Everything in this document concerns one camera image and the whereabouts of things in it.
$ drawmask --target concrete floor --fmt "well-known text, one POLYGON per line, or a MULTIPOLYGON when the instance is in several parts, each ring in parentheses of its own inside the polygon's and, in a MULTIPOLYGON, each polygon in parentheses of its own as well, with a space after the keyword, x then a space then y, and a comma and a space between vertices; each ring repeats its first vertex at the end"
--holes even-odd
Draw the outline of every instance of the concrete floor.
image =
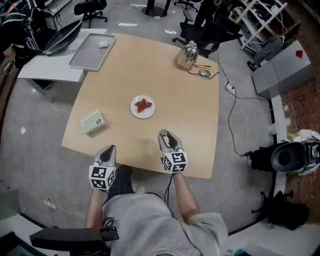
MULTIPOLYGON (((61 12, 61 24, 75 20, 73 0, 61 12)), ((173 43, 172 34, 164 30, 180 33, 179 22, 184 20, 182 6, 172 3, 168 15, 159 20, 142 14, 131 4, 146 5, 146 0, 108 1, 104 15, 109 21, 94 20, 92 28, 107 28, 108 33, 130 34, 182 47, 173 43), (137 26, 118 26, 119 23, 134 23, 137 26)), ((165 1, 156 1, 164 7, 165 1)), ((231 85, 236 87, 238 96, 255 97, 255 89, 246 65, 250 57, 242 52, 239 43, 222 43, 218 50, 220 63, 228 75, 231 85)), ((217 53, 211 54, 217 62, 217 53)), ((212 179, 197 179, 191 188, 201 212, 218 212, 222 215, 231 232, 255 220, 250 213, 261 205, 260 191, 268 192, 272 175, 254 171, 247 167, 246 158, 234 152, 231 133, 228 128, 228 115, 233 101, 224 90, 226 78, 219 75, 219 122, 217 149, 212 179)), ((21 209, 31 203, 24 212, 34 220, 46 225, 64 225, 65 228, 81 227, 77 219, 57 209, 50 211, 43 205, 41 197, 53 197, 55 204, 77 215, 83 222, 90 199, 91 187, 88 181, 89 165, 93 158, 61 146, 65 127, 73 103, 80 89, 79 84, 56 83, 51 89, 56 95, 53 104, 45 101, 24 81, 18 80, 12 92, 5 115, 0 146, 2 188, 19 190, 21 209)), ((268 104, 261 105, 246 99, 236 103, 230 118, 235 146, 240 153, 256 150, 272 144, 267 134, 271 123, 268 104)), ((135 169, 132 175, 133 186, 144 185, 149 192, 164 195, 170 176, 148 170, 135 169)), ((191 185, 193 178, 187 178, 191 185)), ((176 205, 174 186, 171 187, 170 206, 176 205)))

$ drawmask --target light wood tabletop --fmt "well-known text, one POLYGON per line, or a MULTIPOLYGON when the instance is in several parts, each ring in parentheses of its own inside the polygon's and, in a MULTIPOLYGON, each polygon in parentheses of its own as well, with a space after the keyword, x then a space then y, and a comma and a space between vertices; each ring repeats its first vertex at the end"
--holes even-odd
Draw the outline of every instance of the light wood tabletop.
MULTIPOLYGON (((188 155, 185 176, 212 176, 219 115, 219 78, 205 79, 178 69, 180 48, 141 37, 114 34, 116 42, 98 72, 89 72, 81 86, 65 128, 62 146, 94 156, 116 146, 116 162, 157 172, 161 163, 158 133, 178 136, 188 155), (138 119, 130 111, 132 99, 147 95, 155 112, 138 119), (81 132, 80 120, 98 109, 106 129, 93 136, 81 132)), ((199 65, 218 65, 199 56, 199 65)), ((191 72, 197 73, 194 67, 191 72)))

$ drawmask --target gray t-shirt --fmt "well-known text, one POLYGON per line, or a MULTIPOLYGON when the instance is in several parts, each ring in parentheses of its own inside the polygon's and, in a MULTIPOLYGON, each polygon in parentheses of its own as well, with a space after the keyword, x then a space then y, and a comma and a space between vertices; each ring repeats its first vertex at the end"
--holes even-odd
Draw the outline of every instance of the gray t-shirt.
POLYGON ((188 224, 173 217, 153 194, 117 195, 103 206, 103 217, 115 219, 119 240, 109 243, 111 256, 222 256, 227 227, 218 213, 193 216, 188 224))

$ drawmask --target gray tray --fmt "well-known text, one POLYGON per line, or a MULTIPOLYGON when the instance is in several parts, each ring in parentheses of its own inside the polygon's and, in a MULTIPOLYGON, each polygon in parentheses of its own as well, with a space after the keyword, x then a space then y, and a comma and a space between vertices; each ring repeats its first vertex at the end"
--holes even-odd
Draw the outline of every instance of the gray tray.
POLYGON ((70 68, 91 72, 99 71, 115 42, 114 35, 90 33, 70 60, 70 68), (99 48, 99 42, 102 41, 109 41, 109 47, 99 48))

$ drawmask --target office chair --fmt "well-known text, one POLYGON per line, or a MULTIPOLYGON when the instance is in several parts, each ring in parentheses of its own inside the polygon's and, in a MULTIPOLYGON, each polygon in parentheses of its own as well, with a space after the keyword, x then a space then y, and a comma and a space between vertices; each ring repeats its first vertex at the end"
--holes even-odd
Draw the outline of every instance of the office chair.
POLYGON ((208 58, 211 53, 218 50, 221 43, 238 39, 243 36, 238 33, 240 31, 239 25, 227 17, 219 16, 214 19, 215 21, 207 22, 204 26, 199 27, 188 23, 193 22, 193 19, 187 10, 183 10, 183 14, 185 21, 180 22, 180 36, 185 40, 175 37, 172 41, 175 42, 178 40, 184 45, 191 40, 194 41, 199 49, 199 54, 205 58, 208 58), (205 49, 211 43, 212 47, 210 49, 205 49))
POLYGON ((107 17, 102 16, 102 10, 107 6, 107 0, 85 0, 85 2, 78 3, 74 6, 74 14, 83 14, 82 21, 89 20, 89 29, 91 28, 92 19, 104 19, 108 21, 107 17))
POLYGON ((202 0, 179 0, 178 2, 174 2, 173 5, 177 5, 177 4, 182 4, 185 5, 185 9, 188 9, 188 6, 190 6, 191 8, 195 9, 196 12, 198 12, 198 9, 196 7, 194 7, 193 3, 190 3, 190 1, 195 2, 195 3, 199 3, 202 0))

